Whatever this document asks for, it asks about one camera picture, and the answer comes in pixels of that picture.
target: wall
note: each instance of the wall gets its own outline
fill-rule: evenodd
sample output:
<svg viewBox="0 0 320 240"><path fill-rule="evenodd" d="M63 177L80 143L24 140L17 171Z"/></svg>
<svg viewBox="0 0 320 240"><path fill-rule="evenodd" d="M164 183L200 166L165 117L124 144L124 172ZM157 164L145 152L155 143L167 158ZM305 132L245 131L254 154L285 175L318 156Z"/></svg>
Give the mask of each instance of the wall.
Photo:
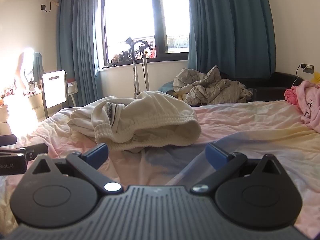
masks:
<svg viewBox="0 0 320 240"><path fill-rule="evenodd" d="M320 72L320 0L269 0L276 36L276 71L294 74L301 64ZM299 70L310 80L311 74Z"/></svg>
<svg viewBox="0 0 320 240"><path fill-rule="evenodd" d="M27 47L43 56L45 72L57 70L56 5L49 0L0 0L0 87L13 84L20 53Z"/></svg>
<svg viewBox="0 0 320 240"><path fill-rule="evenodd" d="M188 61L167 61L148 63L148 78L150 90L158 90L163 84L170 82L183 68L188 67ZM133 67L118 66L100 70L103 96L133 98ZM138 64L140 91L146 91L143 70Z"/></svg>

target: power outlet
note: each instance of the power outlet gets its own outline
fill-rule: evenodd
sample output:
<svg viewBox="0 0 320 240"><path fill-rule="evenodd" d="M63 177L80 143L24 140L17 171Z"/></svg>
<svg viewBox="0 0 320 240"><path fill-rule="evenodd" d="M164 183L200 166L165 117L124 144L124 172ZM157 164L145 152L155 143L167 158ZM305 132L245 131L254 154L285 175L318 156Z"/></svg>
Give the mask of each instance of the power outlet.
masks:
<svg viewBox="0 0 320 240"><path fill-rule="evenodd" d="M303 72L313 74L313 71L314 71L313 65L301 64L301 67L303 68Z"/></svg>

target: blue curtain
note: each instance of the blue curtain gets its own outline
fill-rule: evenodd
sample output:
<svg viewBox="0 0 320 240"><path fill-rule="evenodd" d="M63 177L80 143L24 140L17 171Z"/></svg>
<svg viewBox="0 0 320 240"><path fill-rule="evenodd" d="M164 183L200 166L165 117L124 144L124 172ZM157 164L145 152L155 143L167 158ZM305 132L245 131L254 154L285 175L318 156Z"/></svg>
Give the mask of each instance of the blue curtain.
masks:
<svg viewBox="0 0 320 240"><path fill-rule="evenodd" d="M44 74L43 65L42 65L42 55L40 53L33 53L33 79L40 86L40 79Z"/></svg>
<svg viewBox="0 0 320 240"><path fill-rule="evenodd" d="M268 78L276 45L268 0L189 0L189 68L213 66L237 78Z"/></svg>
<svg viewBox="0 0 320 240"><path fill-rule="evenodd" d="M93 6L94 0L60 0L59 5L58 69L77 81L77 106L100 98Z"/></svg>

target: pastel bedsheet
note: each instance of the pastel bedsheet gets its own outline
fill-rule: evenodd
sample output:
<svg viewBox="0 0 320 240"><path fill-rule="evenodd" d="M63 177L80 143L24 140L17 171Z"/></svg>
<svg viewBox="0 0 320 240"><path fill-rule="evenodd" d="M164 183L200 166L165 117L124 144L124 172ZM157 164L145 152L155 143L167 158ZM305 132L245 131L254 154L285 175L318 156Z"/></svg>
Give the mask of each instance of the pastel bedsheet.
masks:
<svg viewBox="0 0 320 240"><path fill-rule="evenodd" d="M16 147L45 142L49 155L58 158L95 146L95 142L68 127L70 114L75 109L61 110L45 120L35 132L22 137ZM200 154L207 142L223 138L217 143L227 151L236 149L254 158L269 150L278 156L303 197L303 209L296 226L314 237L320 230L320 135L301 123L301 112L285 101L203 106L195 111L202 128L196 144L145 148L139 154L110 152L99 171L125 186L181 183L188 186L213 172ZM264 136L267 141L263 141L262 148L260 141ZM285 148L290 151L279 154L278 150ZM21 175L0 177L0 232L3 234L16 226L9 199L20 178Z"/></svg>

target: blue gripper pad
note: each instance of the blue gripper pad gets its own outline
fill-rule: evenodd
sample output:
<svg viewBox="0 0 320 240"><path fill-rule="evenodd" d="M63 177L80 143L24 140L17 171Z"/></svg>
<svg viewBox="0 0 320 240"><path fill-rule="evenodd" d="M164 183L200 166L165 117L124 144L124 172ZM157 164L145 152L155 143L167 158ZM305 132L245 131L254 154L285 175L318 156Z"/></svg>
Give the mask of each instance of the blue gripper pad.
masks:
<svg viewBox="0 0 320 240"><path fill-rule="evenodd" d="M82 154L81 158L96 170L108 159L109 149L104 143Z"/></svg>
<svg viewBox="0 0 320 240"><path fill-rule="evenodd" d="M222 168L234 158L233 155L217 147L214 143L209 143L205 147L205 157L211 166L216 170Z"/></svg>

